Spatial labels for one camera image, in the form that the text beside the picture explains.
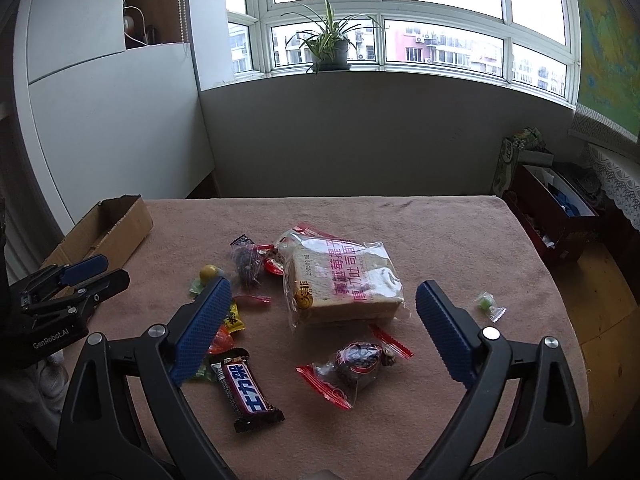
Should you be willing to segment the brown cardboard box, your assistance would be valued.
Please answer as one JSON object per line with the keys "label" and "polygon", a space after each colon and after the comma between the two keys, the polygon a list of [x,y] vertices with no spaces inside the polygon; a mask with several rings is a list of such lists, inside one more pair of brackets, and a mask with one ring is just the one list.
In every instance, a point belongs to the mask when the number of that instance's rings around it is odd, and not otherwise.
{"label": "brown cardboard box", "polygon": [[153,220],[140,195],[123,195],[95,204],[43,261],[73,264],[94,255],[108,259],[108,270],[122,268],[148,237]]}

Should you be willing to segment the yellow round candy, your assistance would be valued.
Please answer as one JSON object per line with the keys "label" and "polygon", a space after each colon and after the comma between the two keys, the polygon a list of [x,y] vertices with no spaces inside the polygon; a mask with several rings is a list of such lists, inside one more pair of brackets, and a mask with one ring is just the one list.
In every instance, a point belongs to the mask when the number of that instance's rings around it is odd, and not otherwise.
{"label": "yellow round candy", "polygon": [[206,286],[214,278],[218,278],[219,269],[213,264],[206,264],[198,271],[198,279],[203,286]]}

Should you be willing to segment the yellow orange snack packet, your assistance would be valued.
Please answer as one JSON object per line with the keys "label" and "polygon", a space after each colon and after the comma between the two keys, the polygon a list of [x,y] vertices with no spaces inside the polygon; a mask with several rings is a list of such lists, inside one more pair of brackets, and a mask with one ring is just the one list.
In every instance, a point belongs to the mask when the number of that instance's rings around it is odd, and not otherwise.
{"label": "yellow orange snack packet", "polygon": [[218,328],[212,343],[209,345],[208,350],[205,353],[201,365],[193,376],[193,379],[210,380],[210,378],[212,378],[212,372],[209,368],[209,359],[232,350],[235,347],[233,335],[242,333],[245,329],[246,325],[242,321],[242,318],[240,318],[239,307],[235,301],[231,301],[228,314],[222,321],[221,326]]}

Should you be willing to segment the dark chocolate bar wrapper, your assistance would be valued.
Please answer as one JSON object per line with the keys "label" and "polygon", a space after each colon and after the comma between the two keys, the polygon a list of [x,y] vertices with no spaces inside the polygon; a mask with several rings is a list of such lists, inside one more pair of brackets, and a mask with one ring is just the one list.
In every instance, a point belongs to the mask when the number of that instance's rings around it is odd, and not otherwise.
{"label": "dark chocolate bar wrapper", "polygon": [[249,360],[250,354],[244,348],[232,348],[207,356],[208,366],[235,412],[233,427],[239,434],[285,421],[280,408],[264,396],[250,369]]}

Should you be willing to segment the small dark snack bag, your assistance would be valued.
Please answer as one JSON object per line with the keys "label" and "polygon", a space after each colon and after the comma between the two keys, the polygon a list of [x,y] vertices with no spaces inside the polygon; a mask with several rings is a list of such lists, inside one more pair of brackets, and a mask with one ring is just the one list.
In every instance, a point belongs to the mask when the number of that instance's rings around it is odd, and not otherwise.
{"label": "small dark snack bag", "polygon": [[230,244],[230,248],[235,273],[242,288],[257,286],[264,273],[282,278],[283,263],[273,244],[256,244],[243,234]]}

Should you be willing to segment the clear red-edged snack bag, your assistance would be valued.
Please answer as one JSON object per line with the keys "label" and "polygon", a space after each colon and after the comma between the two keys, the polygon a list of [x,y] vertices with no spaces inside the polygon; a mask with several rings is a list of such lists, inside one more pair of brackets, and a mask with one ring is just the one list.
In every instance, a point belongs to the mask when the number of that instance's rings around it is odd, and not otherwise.
{"label": "clear red-edged snack bag", "polygon": [[370,324],[369,339],[354,340],[324,363],[296,367],[296,372],[320,396],[341,410],[352,410],[358,394],[378,378],[381,368],[408,361],[414,353],[400,340]]}

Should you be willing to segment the packaged sliced bread loaf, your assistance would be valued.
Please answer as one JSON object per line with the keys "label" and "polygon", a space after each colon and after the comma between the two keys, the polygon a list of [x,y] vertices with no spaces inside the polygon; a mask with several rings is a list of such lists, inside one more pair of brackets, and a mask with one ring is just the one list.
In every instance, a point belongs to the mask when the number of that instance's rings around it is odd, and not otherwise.
{"label": "packaged sliced bread loaf", "polygon": [[360,243],[300,224],[274,244],[293,330],[410,318],[404,288],[381,242]]}

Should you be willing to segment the small green wrapped candy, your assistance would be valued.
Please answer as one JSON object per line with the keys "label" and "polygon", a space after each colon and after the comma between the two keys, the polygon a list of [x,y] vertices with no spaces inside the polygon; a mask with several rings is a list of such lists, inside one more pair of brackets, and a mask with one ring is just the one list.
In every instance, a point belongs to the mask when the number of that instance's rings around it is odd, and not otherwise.
{"label": "small green wrapped candy", "polygon": [[500,307],[490,292],[481,292],[475,299],[478,310],[487,316],[491,322],[497,323],[506,313],[505,307]]}

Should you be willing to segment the white cabinet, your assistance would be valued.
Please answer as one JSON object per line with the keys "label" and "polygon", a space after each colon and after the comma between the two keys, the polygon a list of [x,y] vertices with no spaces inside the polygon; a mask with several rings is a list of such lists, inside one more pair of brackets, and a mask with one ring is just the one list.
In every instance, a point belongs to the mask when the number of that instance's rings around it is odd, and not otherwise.
{"label": "white cabinet", "polygon": [[99,200],[183,198],[214,171],[203,94],[232,81],[224,0],[21,0],[18,123],[56,226]]}

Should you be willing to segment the dark storage box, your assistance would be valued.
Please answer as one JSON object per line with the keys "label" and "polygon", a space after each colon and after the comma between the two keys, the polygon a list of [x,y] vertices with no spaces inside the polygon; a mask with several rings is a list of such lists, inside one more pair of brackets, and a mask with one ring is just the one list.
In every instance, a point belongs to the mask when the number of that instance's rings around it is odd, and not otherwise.
{"label": "dark storage box", "polygon": [[576,262],[599,226],[592,207],[549,167],[518,164],[502,198],[547,266]]}

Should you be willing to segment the white lace cloth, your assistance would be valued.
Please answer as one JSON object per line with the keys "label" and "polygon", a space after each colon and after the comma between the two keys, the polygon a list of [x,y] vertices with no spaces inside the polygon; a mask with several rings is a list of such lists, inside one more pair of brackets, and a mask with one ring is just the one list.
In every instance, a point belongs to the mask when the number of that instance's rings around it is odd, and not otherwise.
{"label": "white lace cloth", "polygon": [[568,133],[586,142],[582,161],[605,195],[639,229],[639,138],[612,119],[578,103]]}

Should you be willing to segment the green patterned bag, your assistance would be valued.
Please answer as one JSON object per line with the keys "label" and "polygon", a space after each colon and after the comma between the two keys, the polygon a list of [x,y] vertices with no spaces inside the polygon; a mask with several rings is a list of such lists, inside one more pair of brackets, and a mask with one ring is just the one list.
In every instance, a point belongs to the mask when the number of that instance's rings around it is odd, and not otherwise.
{"label": "green patterned bag", "polygon": [[502,139],[497,166],[491,183],[491,191],[495,195],[501,196],[510,188],[518,159],[523,152],[542,154],[546,152],[544,138],[537,128],[525,127],[523,130]]}

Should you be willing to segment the potted spider plant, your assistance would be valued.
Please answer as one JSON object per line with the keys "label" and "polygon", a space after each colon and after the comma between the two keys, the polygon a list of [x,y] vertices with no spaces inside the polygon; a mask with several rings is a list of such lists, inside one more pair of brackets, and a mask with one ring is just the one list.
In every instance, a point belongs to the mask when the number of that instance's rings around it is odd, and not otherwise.
{"label": "potted spider plant", "polygon": [[312,28],[300,31],[303,35],[300,43],[311,55],[309,71],[315,75],[350,70],[348,52],[357,46],[349,34],[368,28],[367,24],[361,23],[362,20],[370,21],[373,30],[383,28],[382,23],[370,14],[352,13],[339,18],[331,0],[323,0],[323,13],[307,3],[302,3],[302,7],[306,13],[288,11],[282,16],[294,15],[312,25]]}

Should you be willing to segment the yellow green wall painting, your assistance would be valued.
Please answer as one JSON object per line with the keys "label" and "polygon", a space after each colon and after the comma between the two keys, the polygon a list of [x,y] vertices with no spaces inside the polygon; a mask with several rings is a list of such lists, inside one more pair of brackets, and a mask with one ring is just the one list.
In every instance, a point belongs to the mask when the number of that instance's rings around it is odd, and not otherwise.
{"label": "yellow green wall painting", "polygon": [[623,0],[578,0],[578,103],[639,135],[639,29]]}

